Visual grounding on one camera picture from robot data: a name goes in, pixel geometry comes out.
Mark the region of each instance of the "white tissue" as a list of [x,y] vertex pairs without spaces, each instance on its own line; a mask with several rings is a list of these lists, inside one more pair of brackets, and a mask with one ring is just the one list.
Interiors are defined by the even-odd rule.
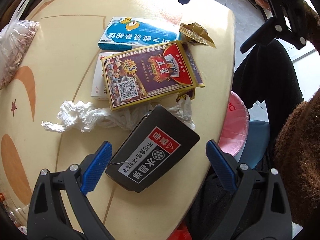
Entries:
[[[78,101],[74,104],[72,101],[64,101],[57,114],[61,124],[42,121],[41,125],[47,131],[58,133],[71,128],[79,129],[81,132],[89,132],[95,125],[105,128],[119,126],[125,130],[133,130],[141,118],[151,109],[153,109],[151,104],[145,104],[135,108],[111,111],[110,108],[95,109],[93,103],[90,102],[85,104]],[[195,129],[195,123],[191,119],[191,102],[188,96],[186,100],[180,99],[178,104],[169,108],[168,111],[189,128]]]

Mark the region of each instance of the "table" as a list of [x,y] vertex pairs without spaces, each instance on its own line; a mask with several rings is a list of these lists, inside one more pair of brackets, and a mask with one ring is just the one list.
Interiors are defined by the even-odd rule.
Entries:
[[[158,19],[174,24],[196,21],[216,44],[191,46],[206,87],[196,89],[193,120],[200,141],[161,179],[141,193],[129,192],[103,174],[88,194],[99,218],[115,239],[165,240],[179,225],[207,173],[205,145],[219,140],[234,70],[235,17],[214,0],[43,0],[27,17],[40,29],[15,79],[0,95],[0,184],[22,221],[39,172],[62,171],[94,153],[102,141],[115,152],[129,132],[96,127],[89,133],[48,132],[41,121],[57,122],[64,100],[94,101],[90,97],[97,42],[113,16]],[[160,102],[175,104],[173,97]],[[95,101],[106,107],[106,101]],[[63,195],[75,229],[81,230]]]

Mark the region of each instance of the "gold foil wrapper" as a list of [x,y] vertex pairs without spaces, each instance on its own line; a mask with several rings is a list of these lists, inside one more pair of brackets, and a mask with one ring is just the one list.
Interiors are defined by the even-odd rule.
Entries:
[[193,22],[190,24],[180,24],[180,32],[185,35],[186,41],[192,45],[207,45],[215,48],[216,45],[209,37],[208,32],[200,24]]

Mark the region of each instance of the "pink plastic basin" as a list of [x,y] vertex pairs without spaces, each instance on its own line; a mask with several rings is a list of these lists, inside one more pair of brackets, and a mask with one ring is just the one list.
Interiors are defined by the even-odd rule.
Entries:
[[248,135],[249,112],[238,95],[231,91],[227,114],[223,123],[219,147],[235,156],[244,146]]

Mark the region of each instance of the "black battery pack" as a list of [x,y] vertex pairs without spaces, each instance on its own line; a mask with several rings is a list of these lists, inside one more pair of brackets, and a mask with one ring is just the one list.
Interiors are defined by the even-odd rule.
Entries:
[[199,139],[193,130],[157,105],[118,149],[106,174],[127,190],[141,192],[181,160]]

